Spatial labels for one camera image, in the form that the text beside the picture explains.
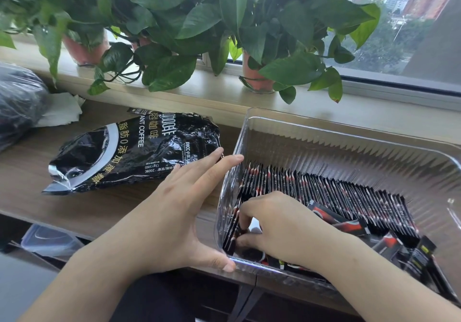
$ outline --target plastic food container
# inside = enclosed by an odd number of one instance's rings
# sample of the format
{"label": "plastic food container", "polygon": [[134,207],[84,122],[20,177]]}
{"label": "plastic food container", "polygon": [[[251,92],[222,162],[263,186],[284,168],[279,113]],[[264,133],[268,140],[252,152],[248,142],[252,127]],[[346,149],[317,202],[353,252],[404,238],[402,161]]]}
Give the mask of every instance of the plastic food container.
{"label": "plastic food container", "polygon": [[[266,109],[249,109],[234,153],[247,161],[314,173],[399,193],[420,234],[436,245],[435,258],[451,288],[461,294],[461,148]],[[230,170],[218,205],[215,239],[237,198],[243,165]],[[233,257],[237,269],[342,298],[330,284]]]}
{"label": "plastic food container", "polygon": [[33,224],[21,240],[21,247],[42,256],[69,256],[84,244],[75,236]]}

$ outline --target gray floor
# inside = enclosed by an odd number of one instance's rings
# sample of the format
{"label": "gray floor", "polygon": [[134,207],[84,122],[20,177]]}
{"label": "gray floor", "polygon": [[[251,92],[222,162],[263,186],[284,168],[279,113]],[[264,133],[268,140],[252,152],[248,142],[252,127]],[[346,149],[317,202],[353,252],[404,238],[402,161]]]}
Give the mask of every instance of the gray floor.
{"label": "gray floor", "polygon": [[22,250],[0,253],[0,321],[14,322],[56,274]]}

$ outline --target hand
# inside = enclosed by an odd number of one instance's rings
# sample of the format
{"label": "hand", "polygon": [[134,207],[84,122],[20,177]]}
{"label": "hand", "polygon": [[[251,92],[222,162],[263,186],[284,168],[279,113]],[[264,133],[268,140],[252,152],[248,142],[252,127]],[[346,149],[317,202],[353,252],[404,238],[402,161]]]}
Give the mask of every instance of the hand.
{"label": "hand", "polygon": [[237,246],[256,248],[316,272],[321,272],[322,262],[331,255],[332,241],[349,236],[279,191],[243,203],[239,218],[242,229],[248,228],[252,217],[259,220],[262,234],[244,234],[237,238]]}
{"label": "hand", "polygon": [[236,155],[216,163],[222,153],[220,147],[199,161],[177,164],[145,201],[84,250],[91,252],[89,256],[104,256],[101,260],[135,278],[186,266],[234,271],[235,263],[200,243],[195,231],[195,217],[205,198],[243,161]]}

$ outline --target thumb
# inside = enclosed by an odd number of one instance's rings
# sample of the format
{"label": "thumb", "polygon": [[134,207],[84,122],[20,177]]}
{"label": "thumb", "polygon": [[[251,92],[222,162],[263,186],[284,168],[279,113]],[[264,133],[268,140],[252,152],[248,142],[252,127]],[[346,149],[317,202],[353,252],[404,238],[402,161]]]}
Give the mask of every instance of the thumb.
{"label": "thumb", "polygon": [[200,242],[195,251],[193,262],[197,266],[220,268],[225,272],[233,272],[236,268],[235,263],[227,255]]}
{"label": "thumb", "polygon": [[261,251],[264,250],[263,246],[263,235],[261,233],[245,233],[237,237],[236,245],[239,247],[250,247]]}

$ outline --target plastic bag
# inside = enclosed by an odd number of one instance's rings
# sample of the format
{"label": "plastic bag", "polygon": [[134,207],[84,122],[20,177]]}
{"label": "plastic bag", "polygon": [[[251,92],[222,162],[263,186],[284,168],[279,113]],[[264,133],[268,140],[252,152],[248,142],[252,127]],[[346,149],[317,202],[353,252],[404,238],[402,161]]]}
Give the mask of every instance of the plastic bag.
{"label": "plastic bag", "polygon": [[219,128],[196,113],[146,115],[84,133],[50,162],[43,193],[66,195],[166,177],[176,163],[201,159],[219,145]]}
{"label": "plastic bag", "polygon": [[0,63],[0,151],[38,122],[48,95],[47,86],[32,71]]}

